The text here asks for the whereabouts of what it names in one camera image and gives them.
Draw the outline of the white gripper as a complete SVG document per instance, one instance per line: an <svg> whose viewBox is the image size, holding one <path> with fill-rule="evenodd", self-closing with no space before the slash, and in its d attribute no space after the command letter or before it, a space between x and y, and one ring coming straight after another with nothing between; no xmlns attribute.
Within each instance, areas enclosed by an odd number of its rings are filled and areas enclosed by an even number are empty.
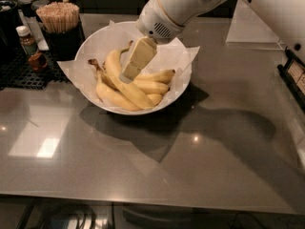
<svg viewBox="0 0 305 229"><path fill-rule="evenodd" d="M145 5L136 21L136 27L145 37L135 42L122 67L119 78L124 83L134 81L153 60L157 44L169 44L184 30L167 14L161 0L150 0Z"/></svg>

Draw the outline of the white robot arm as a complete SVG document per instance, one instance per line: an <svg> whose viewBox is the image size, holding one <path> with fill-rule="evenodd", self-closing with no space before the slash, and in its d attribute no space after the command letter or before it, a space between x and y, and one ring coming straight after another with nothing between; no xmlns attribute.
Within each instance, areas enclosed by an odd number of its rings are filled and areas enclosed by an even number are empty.
<svg viewBox="0 0 305 229"><path fill-rule="evenodd" d="M149 0L136 21L143 34L121 70L133 81L155 57L156 47L172 42L198 15L227 0ZM294 52L305 59L305 0L241 0Z"/></svg>

